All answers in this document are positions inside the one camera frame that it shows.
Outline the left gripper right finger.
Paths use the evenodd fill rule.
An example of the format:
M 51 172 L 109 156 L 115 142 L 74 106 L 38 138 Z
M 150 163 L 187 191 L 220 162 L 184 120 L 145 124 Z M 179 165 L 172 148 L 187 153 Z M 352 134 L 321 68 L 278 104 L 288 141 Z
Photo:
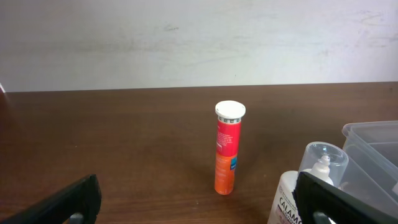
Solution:
M 303 224 L 397 223 L 397 218 L 363 203 L 308 172 L 298 174 L 292 195 Z

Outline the orange tablet tube white cap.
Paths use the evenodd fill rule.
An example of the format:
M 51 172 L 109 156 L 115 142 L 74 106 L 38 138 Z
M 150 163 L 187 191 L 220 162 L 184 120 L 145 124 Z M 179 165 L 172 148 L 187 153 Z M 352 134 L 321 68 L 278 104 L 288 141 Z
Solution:
M 215 190 L 228 195 L 234 189 L 242 118 L 246 107 L 237 101 L 221 101 L 215 106 L 217 115 Z

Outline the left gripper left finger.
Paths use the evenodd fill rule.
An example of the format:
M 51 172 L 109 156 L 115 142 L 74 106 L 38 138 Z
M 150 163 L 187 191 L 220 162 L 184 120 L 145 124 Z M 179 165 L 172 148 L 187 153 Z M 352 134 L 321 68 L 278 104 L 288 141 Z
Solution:
M 1 224 L 63 223 L 74 214 L 82 215 L 82 223 L 95 223 L 101 201 L 97 176 L 90 174 L 1 221 Z

